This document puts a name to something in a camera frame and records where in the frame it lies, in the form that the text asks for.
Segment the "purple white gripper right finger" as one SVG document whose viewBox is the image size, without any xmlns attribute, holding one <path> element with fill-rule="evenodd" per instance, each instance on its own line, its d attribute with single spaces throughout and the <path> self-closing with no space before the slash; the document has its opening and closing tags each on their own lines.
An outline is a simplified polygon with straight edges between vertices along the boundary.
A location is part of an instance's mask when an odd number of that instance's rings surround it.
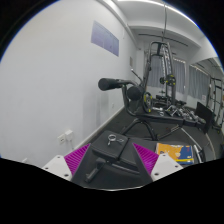
<svg viewBox="0 0 224 224">
<path fill-rule="evenodd" d="M 133 156 L 145 182 L 157 181 L 183 169 L 167 153 L 158 155 L 136 143 L 133 144 Z"/>
</svg>

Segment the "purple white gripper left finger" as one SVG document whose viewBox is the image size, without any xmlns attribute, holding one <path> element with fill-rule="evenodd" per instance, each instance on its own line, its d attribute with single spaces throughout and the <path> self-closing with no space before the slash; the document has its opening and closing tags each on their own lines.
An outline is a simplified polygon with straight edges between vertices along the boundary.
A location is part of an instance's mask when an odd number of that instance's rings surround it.
<svg viewBox="0 0 224 224">
<path fill-rule="evenodd" d="M 56 155 L 46 165 L 44 165 L 42 169 L 70 181 L 78 170 L 89 147 L 90 145 L 87 144 L 65 156 Z"/>
</svg>

